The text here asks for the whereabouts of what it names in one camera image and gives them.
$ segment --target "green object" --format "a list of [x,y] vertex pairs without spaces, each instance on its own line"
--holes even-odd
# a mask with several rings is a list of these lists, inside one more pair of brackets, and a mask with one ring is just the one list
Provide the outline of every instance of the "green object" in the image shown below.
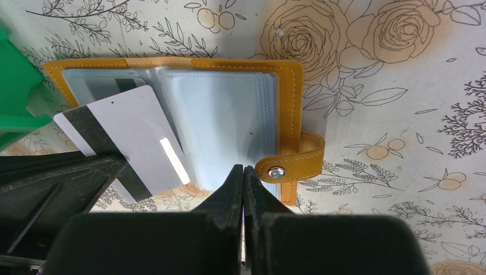
[[0,151],[23,135],[49,122],[48,115],[34,117],[27,109],[30,91],[42,85],[42,75],[0,30]]

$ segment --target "black plastic part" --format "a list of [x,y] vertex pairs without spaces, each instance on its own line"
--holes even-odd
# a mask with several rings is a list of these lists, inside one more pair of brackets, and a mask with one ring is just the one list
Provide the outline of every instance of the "black plastic part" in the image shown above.
[[426,275],[404,222],[385,216],[265,214],[252,274]]
[[272,193],[261,184],[253,167],[248,166],[243,176],[243,204],[245,206],[245,266],[250,270],[253,257],[258,253],[258,232],[265,213],[293,215]]
[[190,213],[98,213],[72,219],[49,274],[239,274],[243,166]]
[[0,163],[0,266],[17,270],[42,266],[70,217],[87,213],[126,166],[116,157],[74,153]]
[[429,274],[399,219],[294,215],[241,166],[190,213],[79,215],[43,274],[240,274],[243,207],[251,274]]

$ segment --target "rose illustration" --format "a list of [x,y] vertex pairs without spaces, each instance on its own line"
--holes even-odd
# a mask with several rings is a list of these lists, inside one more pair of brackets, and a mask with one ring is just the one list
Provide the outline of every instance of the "rose illustration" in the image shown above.
[[377,16],[369,14],[350,25],[347,36],[355,47],[346,49],[342,62],[347,66],[357,60],[354,58],[357,51],[369,59],[385,63],[416,57],[429,45],[434,27],[439,23],[438,15],[424,1],[386,4]]
[[464,261],[446,261],[431,267],[432,275],[486,275],[486,268]]
[[287,0],[265,23],[261,46],[268,58],[298,60],[306,84],[332,88],[347,27],[341,9],[330,1]]

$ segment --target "metal snap button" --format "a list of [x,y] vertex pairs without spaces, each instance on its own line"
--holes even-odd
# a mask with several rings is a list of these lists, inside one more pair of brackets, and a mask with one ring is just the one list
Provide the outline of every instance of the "metal snap button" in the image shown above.
[[272,179],[280,179],[283,176],[285,176],[285,169],[283,169],[282,167],[278,167],[278,166],[272,167],[268,170],[268,175]]

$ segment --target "botanical print background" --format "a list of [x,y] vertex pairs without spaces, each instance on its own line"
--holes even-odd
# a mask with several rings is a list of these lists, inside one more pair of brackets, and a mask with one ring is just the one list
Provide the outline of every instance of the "botanical print background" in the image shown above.
[[[4,0],[0,18],[39,70],[88,57],[300,61],[303,128],[327,148],[291,209],[395,215],[433,274],[486,274],[484,0]],[[2,154],[75,149],[50,125]],[[185,186],[130,205],[109,188],[93,210],[188,211],[208,195]]]

